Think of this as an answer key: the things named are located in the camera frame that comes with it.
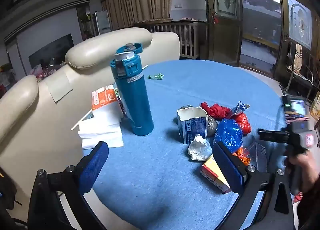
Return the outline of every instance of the blue tablecloth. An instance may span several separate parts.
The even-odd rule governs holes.
[[[146,79],[160,72],[163,80]],[[209,106],[234,107],[240,100],[249,104],[245,113],[252,132],[244,137],[247,146],[258,128],[284,126],[281,100],[251,74],[212,61],[162,62],[147,67],[144,75],[154,130],[139,137],[124,120],[124,147],[110,149],[93,188],[106,207],[140,230],[213,230],[238,195],[223,194],[200,174],[202,163],[191,161],[188,146],[181,143],[176,110],[204,101]],[[272,143],[265,146],[268,171],[274,172],[281,167],[283,147]],[[243,229],[251,224],[261,197],[259,193]]]

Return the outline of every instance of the blue thermos bottle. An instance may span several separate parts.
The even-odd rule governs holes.
[[[140,43],[120,47],[110,66],[132,131],[136,135],[144,136],[152,132],[153,121],[138,55],[141,52]]]

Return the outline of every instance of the thermos sticker label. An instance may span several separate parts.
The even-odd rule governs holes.
[[[311,147],[314,143],[313,135],[312,134],[307,134],[306,135],[306,145],[307,148]]]
[[[134,77],[131,77],[131,78],[127,78],[127,83],[132,83],[134,81],[137,81],[139,80],[141,77],[143,77],[143,73],[141,72],[140,74],[134,76]]]

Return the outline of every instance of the sofa headrest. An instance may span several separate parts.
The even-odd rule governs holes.
[[[0,144],[16,121],[34,103],[37,96],[37,78],[34,75],[28,75],[0,99]]]
[[[85,69],[108,58],[111,59],[119,47],[128,43],[141,43],[143,47],[147,47],[151,40],[151,33],[144,28],[120,29],[75,45],[66,53],[65,59],[71,66]]]

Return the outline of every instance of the orange box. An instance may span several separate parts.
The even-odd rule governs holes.
[[[92,92],[92,111],[115,101],[117,96],[113,85],[102,87]]]
[[[92,92],[92,113],[106,126],[121,122],[123,112],[112,84]]]

